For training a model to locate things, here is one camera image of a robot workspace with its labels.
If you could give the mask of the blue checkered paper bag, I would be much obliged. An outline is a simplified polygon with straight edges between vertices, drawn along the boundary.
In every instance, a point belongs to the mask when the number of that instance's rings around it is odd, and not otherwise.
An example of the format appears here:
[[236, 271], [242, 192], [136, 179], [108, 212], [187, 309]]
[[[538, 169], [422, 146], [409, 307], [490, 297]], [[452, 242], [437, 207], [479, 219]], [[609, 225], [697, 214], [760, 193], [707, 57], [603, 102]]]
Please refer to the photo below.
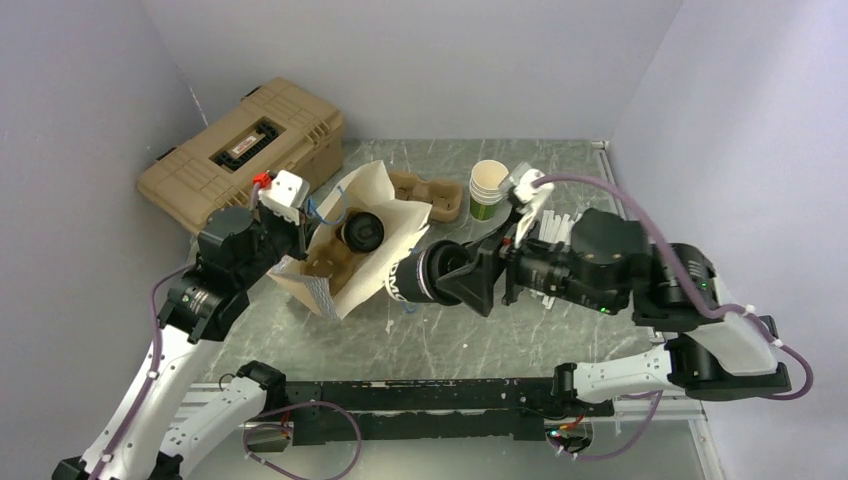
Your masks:
[[418, 201], [395, 198], [394, 187], [382, 161], [361, 166], [343, 177], [324, 201], [318, 213], [331, 223], [317, 228], [311, 250], [331, 239], [338, 239], [340, 225], [332, 222], [356, 212], [377, 215], [385, 227], [381, 246], [360, 264], [345, 287], [332, 296], [325, 278], [301, 273], [306, 261], [286, 257], [268, 272], [283, 290], [313, 313], [332, 320], [344, 319], [355, 307], [368, 300], [383, 287], [390, 267], [406, 257], [428, 229], [431, 206]]

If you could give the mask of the white paper coffee cup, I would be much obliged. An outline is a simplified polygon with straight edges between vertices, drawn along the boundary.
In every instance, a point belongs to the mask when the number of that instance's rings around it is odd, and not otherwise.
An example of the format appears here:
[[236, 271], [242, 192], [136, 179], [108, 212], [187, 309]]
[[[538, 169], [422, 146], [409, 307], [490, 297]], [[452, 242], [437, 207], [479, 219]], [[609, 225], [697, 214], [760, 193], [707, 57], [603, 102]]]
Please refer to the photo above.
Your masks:
[[405, 303], [432, 303], [426, 284], [422, 254], [411, 254], [394, 263], [385, 278], [384, 287], [395, 301]]

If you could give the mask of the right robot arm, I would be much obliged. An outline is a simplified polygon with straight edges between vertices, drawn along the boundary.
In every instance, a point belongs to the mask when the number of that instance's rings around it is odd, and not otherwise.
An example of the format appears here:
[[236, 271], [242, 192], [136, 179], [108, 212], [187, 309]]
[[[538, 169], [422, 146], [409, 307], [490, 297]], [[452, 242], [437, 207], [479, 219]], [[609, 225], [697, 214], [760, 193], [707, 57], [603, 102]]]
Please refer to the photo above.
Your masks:
[[611, 213], [586, 211], [557, 243], [520, 240], [507, 221], [481, 240], [435, 245], [419, 270], [428, 298], [480, 315], [491, 312], [503, 280], [507, 305], [530, 289], [604, 315], [630, 309], [637, 326], [670, 335], [630, 357], [559, 365], [550, 392], [564, 415], [648, 391], [726, 402], [785, 400], [792, 389], [769, 326], [722, 302], [715, 270], [697, 248], [650, 240], [640, 223]]

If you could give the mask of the single brown cup carrier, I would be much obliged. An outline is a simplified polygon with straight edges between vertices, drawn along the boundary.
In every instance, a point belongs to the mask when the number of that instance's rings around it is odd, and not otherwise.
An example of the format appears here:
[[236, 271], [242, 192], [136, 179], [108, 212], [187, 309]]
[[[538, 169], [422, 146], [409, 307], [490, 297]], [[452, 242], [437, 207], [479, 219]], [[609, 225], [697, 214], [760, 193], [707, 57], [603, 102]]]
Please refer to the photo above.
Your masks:
[[356, 253], [342, 241], [331, 239], [311, 250], [301, 273], [327, 279], [330, 294], [336, 296], [366, 258], [367, 254]]

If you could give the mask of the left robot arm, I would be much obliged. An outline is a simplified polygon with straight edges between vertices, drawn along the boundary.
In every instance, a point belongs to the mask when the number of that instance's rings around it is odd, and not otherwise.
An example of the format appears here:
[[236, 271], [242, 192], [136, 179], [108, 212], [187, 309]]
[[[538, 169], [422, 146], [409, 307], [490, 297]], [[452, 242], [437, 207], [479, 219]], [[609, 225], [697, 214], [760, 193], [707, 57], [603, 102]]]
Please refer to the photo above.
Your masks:
[[231, 206], [214, 211], [197, 235], [191, 266], [171, 273], [153, 337], [120, 405], [94, 443], [55, 467], [55, 479], [185, 479], [240, 422], [279, 417], [285, 376], [257, 361], [257, 379], [238, 381], [221, 404], [170, 427], [198, 371], [218, 352], [249, 306], [249, 289], [284, 257], [303, 259], [317, 221], [304, 208]]

